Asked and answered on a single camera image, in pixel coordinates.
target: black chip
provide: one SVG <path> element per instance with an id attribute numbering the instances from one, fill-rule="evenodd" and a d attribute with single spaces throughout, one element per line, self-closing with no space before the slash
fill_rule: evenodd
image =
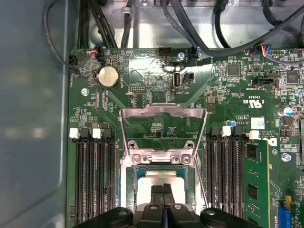
<path id="1" fill-rule="evenodd" d="M 109 128 L 109 125 L 106 123 L 102 123 L 101 125 L 100 125 L 100 128 L 102 128 L 102 129 L 104 129 L 104 128 Z"/>
<path id="2" fill-rule="evenodd" d="M 294 119 L 292 117 L 283 117 L 282 125 L 284 126 L 291 126 L 294 124 Z"/>
<path id="3" fill-rule="evenodd" d="M 90 127 L 91 126 L 91 122 L 85 122 L 85 127 Z"/>
<path id="4" fill-rule="evenodd" d="M 291 131 L 290 130 L 286 130 L 286 137 L 290 137 L 291 136 Z"/>
<path id="5" fill-rule="evenodd" d="M 172 48 L 171 47 L 160 47 L 158 49 L 159 56 L 171 56 L 172 55 Z"/>
<path id="6" fill-rule="evenodd" d="M 257 200 L 257 187 L 251 184 L 248 185 L 248 196 Z"/>
<path id="7" fill-rule="evenodd" d="M 258 223 L 256 221 L 254 221 L 252 218 L 248 218 L 248 221 L 258 225 Z"/>
<path id="8" fill-rule="evenodd" d="M 239 64 L 229 64 L 228 65 L 228 76 L 239 76 Z"/>
<path id="9" fill-rule="evenodd" d="M 287 71 L 286 72 L 286 82 L 288 84 L 298 84 L 299 83 L 299 72 Z"/>
<path id="10" fill-rule="evenodd" d="M 161 132 L 156 132 L 156 138 L 161 138 L 162 133 Z"/>
<path id="11" fill-rule="evenodd" d="M 247 144 L 247 157 L 249 158 L 257 158 L 257 146 L 252 144 Z"/>
<path id="12" fill-rule="evenodd" d="M 207 107 L 207 112 L 209 114 L 215 114 L 215 107 Z"/>
<path id="13" fill-rule="evenodd" d="M 286 137 L 286 130 L 280 130 L 280 136 Z"/>

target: white label sticker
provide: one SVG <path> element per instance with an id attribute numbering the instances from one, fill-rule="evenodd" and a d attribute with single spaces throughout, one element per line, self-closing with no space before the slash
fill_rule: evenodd
<path id="1" fill-rule="evenodd" d="M 264 130 L 265 120 L 263 117 L 252 117 L 251 118 L 251 129 L 252 130 Z"/>

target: integrated circuit chip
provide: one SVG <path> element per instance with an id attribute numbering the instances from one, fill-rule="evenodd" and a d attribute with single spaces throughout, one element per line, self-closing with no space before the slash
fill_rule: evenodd
<path id="1" fill-rule="evenodd" d="M 248 185 L 248 196 L 257 200 L 257 193 L 258 193 L 257 187 L 252 184 L 249 184 Z"/>
<path id="2" fill-rule="evenodd" d="M 215 107 L 207 107 L 207 112 L 209 114 L 215 114 Z"/>
<path id="3" fill-rule="evenodd" d="M 228 76 L 239 76 L 240 68 L 239 64 L 228 64 Z"/>
<path id="4" fill-rule="evenodd" d="M 252 144 L 247 144 L 247 157 L 249 158 L 257 158 L 257 146 Z"/>
<path id="5" fill-rule="evenodd" d="M 208 96 L 207 102 L 209 104 L 215 104 L 215 97 L 214 96 Z"/>
<path id="6" fill-rule="evenodd" d="M 299 83 L 299 72 L 287 71 L 286 72 L 286 82 L 288 84 L 298 84 Z"/>

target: black cable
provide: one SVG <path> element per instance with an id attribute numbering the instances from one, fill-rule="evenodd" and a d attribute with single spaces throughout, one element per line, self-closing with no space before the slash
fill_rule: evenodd
<path id="1" fill-rule="evenodd" d="M 172 15 L 170 14 L 170 12 L 168 11 L 168 7 L 167 4 L 165 2 L 166 0 L 161 0 L 162 3 L 162 9 L 163 9 L 163 13 L 165 15 L 165 17 L 167 18 L 167 20 L 169 21 L 169 23 L 179 32 L 181 33 L 188 41 L 189 43 L 191 43 L 191 45 L 195 48 L 197 48 L 197 44 L 191 39 L 191 37 L 182 29 L 181 26 L 178 25 L 178 23 L 176 22 L 176 20 L 172 17 Z"/>
<path id="2" fill-rule="evenodd" d="M 83 10 L 84 10 L 84 1 L 79 1 L 79 16 L 78 16 L 78 35 L 77 35 L 77 48 L 83 48 Z"/>
<path id="3" fill-rule="evenodd" d="M 108 37 L 109 37 L 109 40 L 110 40 L 110 44 L 112 46 L 112 48 L 118 48 L 117 44 L 116 44 L 116 41 L 115 41 L 115 37 L 112 33 L 112 30 L 110 28 L 110 25 L 107 21 L 107 19 L 105 18 L 105 15 L 103 13 L 103 11 L 101 10 L 100 8 L 100 5 L 98 3 L 98 0 L 91 0 L 92 1 L 92 5 L 94 6 L 95 10 L 96 10 L 96 13 L 98 14 L 99 18 L 100 18 L 100 21 L 101 21 L 101 24 L 103 25 Z"/>
<path id="4" fill-rule="evenodd" d="M 269 0 L 263 0 L 262 4 L 263 4 L 263 14 L 266 20 L 273 26 L 278 26 L 279 24 L 281 24 L 282 21 L 279 18 L 277 18 L 270 10 Z M 291 25 L 287 25 L 285 28 L 283 28 L 283 30 L 289 32 L 291 35 L 295 37 L 297 41 L 299 41 L 300 32 L 296 28 L 292 27 Z"/>
<path id="5" fill-rule="evenodd" d="M 126 7 L 132 8 L 135 0 L 129 0 L 127 2 Z M 130 35 L 130 30 L 131 30 L 131 15 L 130 14 L 125 14 L 124 15 L 124 25 L 123 25 L 123 37 L 122 37 L 122 42 L 120 44 L 120 48 L 127 48 L 128 46 L 128 41 L 129 41 L 129 35 Z"/>
<path id="6" fill-rule="evenodd" d="M 66 65 L 67 67 L 71 68 L 71 69 L 78 69 L 80 67 L 83 67 L 87 62 L 88 60 L 91 58 L 90 55 L 87 55 L 78 65 L 71 65 L 69 63 L 67 63 L 66 61 L 63 60 L 63 58 L 59 55 L 58 51 L 56 50 L 56 47 L 53 43 L 53 40 L 52 40 L 52 37 L 51 37 L 51 34 L 49 32 L 49 27 L 48 27 L 48 13 L 50 11 L 50 9 L 53 7 L 53 5 L 55 3 L 59 2 L 59 0 L 53 0 L 51 1 L 44 9 L 44 12 L 43 12 L 43 28 L 45 30 L 45 34 L 46 34 L 46 37 L 47 37 L 47 41 L 48 41 L 48 44 L 51 48 L 51 50 L 53 51 L 53 53 L 55 54 L 55 57 L 64 65 Z"/>
<path id="7" fill-rule="evenodd" d="M 220 27 L 220 15 L 221 12 L 215 14 L 215 20 L 214 20 L 215 32 L 217 34 L 218 40 L 221 43 L 221 45 L 224 48 L 231 48 L 223 36 L 222 29 Z"/>
<path id="8" fill-rule="evenodd" d="M 301 41 L 302 41 L 302 45 L 304 45 L 304 16 L 301 22 Z"/>
<path id="9" fill-rule="evenodd" d="M 103 39 L 105 47 L 106 48 L 111 48 L 110 40 L 109 40 L 109 38 L 108 38 L 108 36 L 107 36 L 107 34 L 105 32 L 105 29 L 104 29 L 104 27 L 103 27 L 103 25 L 102 25 L 99 17 L 98 17 L 98 14 L 95 11 L 94 6 L 91 3 L 91 0 L 88 0 L 87 3 L 88 3 L 88 6 L 89 6 L 89 9 L 91 10 L 91 13 L 92 13 L 92 15 L 93 15 L 93 17 L 95 19 L 96 25 L 98 27 L 98 31 L 99 31 L 99 33 L 101 35 L 101 38 Z"/>
<path id="10" fill-rule="evenodd" d="M 234 48 L 226 48 L 224 50 L 210 50 L 206 44 L 202 41 L 198 33 L 196 32 L 195 28 L 193 27 L 190 19 L 188 18 L 183 6 L 181 5 L 179 0 L 172 0 L 171 1 L 172 6 L 174 8 L 174 11 L 185 29 L 185 31 L 190 35 L 190 37 L 193 39 L 193 41 L 200 47 L 200 49 L 211 57 L 223 57 L 223 56 L 229 56 L 233 55 L 237 52 L 249 49 L 253 47 L 256 44 L 263 43 L 264 41 L 268 40 L 275 34 L 277 34 L 282 28 L 290 24 L 293 20 L 295 20 L 297 17 L 299 17 L 304 12 L 304 6 L 300 7 L 296 12 L 294 12 L 291 16 L 289 16 L 286 20 L 284 20 L 280 25 L 269 31 L 268 33 L 260 36 L 257 39 L 252 40 L 249 43 L 246 43 L 244 45 L 234 47 Z"/>
<path id="11" fill-rule="evenodd" d="M 83 48 L 88 49 L 89 48 L 89 23 L 90 23 L 90 14 L 89 14 L 89 8 L 86 0 L 83 0 L 84 2 L 84 8 L 83 8 Z"/>

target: memory chip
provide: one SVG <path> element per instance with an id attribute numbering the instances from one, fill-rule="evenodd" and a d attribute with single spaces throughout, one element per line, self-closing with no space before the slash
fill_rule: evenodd
<path id="1" fill-rule="evenodd" d="M 248 196 L 257 200 L 257 187 L 251 184 L 248 184 Z"/>
<path id="2" fill-rule="evenodd" d="M 299 72 L 287 71 L 286 72 L 286 82 L 288 84 L 298 84 L 299 83 Z"/>
<path id="3" fill-rule="evenodd" d="M 247 144 L 247 157 L 249 158 L 257 158 L 257 146 L 252 144 Z"/>
<path id="4" fill-rule="evenodd" d="M 228 76 L 239 76 L 239 75 L 240 75 L 239 64 L 229 64 Z"/>

